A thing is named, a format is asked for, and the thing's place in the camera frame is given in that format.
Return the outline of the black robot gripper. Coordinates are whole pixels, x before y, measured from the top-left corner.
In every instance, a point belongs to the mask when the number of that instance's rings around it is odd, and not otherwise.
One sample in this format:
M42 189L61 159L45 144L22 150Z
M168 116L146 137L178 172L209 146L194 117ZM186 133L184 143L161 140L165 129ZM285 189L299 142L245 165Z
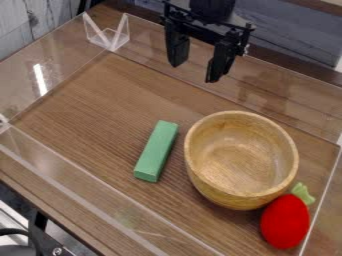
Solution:
M252 22L236 14L234 3L236 0L162 0L161 19L170 66L180 66L188 59L188 37L214 45L206 65L206 83L217 82L228 73L234 54L245 54L255 30Z

